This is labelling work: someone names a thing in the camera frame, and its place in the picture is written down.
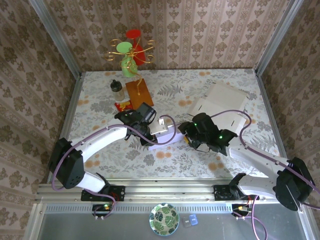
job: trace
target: green vase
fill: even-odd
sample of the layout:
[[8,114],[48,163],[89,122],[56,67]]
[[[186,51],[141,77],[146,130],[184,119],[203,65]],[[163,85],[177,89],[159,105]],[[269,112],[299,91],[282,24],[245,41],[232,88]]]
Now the green vase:
[[122,59],[121,68],[122,68],[123,75],[126,76],[127,78],[134,77],[138,72],[138,66],[135,60],[128,55],[125,55],[125,57]]

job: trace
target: green patterned plate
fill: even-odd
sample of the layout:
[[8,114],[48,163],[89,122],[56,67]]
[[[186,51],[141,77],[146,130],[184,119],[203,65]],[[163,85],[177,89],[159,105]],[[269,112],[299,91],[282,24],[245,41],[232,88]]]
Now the green patterned plate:
[[169,203],[155,206],[149,216],[151,229],[160,236],[173,234],[179,226],[180,218],[177,210]]

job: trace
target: floral tablecloth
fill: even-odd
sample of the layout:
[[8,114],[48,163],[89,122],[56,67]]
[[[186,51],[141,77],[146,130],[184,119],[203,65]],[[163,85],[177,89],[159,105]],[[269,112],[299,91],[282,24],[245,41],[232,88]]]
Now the floral tablecloth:
[[[245,111],[252,125],[244,132],[244,140],[272,154],[279,155],[256,76],[252,69],[144,70],[158,116],[168,114],[177,123],[187,119],[186,112],[195,98],[202,97],[213,82],[222,82],[248,94]],[[72,122],[69,139],[84,136],[114,118],[117,109],[110,89],[112,79],[125,86],[132,81],[121,71],[86,72]],[[203,153],[176,142],[149,151],[131,137],[112,143],[94,154],[85,169],[106,178],[197,177],[231,178],[237,173],[263,176],[253,167],[220,153]]]

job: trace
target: red package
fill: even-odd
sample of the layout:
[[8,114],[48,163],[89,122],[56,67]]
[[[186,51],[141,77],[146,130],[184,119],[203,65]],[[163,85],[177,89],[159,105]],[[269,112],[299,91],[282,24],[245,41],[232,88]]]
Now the red package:
[[123,112],[125,110],[131,110],[134,109],[132,107],[131,101],[125,101],[125,102],[116,102],[115,104],[116,109],[118,109],[119,112]]

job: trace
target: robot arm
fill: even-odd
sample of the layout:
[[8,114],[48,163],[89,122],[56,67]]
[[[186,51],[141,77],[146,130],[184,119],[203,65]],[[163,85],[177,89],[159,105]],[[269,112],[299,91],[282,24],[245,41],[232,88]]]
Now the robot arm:
[[288,170],[290,168],[296,171],[314,185],[307,166],[301,159],[295,157],[288,160],[243,142],[234,132],[219,130],[205,113],[194,116],[192,122],[182,123],[178,129],[191,147],[196,149],[201,144],[206,144],[212,151],[241,160],[268,176],[253,177],[239,173],[229,185],[221,188],[225,191],[222,194],[229,196],[230,200],[259,195],[275,198],[286,208],[298,211],[313,190]]
[[[79,187],[95,193],[108,194],[110,184],[102,176],[86,172],[84,170],[84,163],[94,153],[114,141],[119,139],[127,140],[131,135],[137,136],[134,131],[126,126],[136,130],[151,142],[157,143],[157,138],[151,135],[149,128],[151,118],[155,115],[156,111],[146,103],[143,103],[137,110],[119,112],[114,116],[115,119],[111,120],[107,125],[86,136],[73,139],[72,141],[67,141],[65,138],[59,139],[54,146],[53,154],[48,164],[50,171],[54,173],[63,155],[74,148],[67,155],[67,160],[62,162],[57,171],[56,178],[66,189]],[[140,142],[143,146],[152,146],[151,143],[142,138]]]

